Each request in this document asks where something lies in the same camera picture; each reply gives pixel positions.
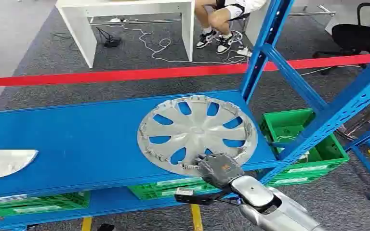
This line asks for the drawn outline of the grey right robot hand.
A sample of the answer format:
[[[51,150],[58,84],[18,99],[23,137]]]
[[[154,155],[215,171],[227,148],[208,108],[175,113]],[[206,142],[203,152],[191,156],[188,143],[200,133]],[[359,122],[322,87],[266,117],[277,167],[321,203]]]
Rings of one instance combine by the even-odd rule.
[[[224,153],[202,154],[194,162],[201,177],[218,189],[229,188],[233,180],[244,175],[237,161]]]

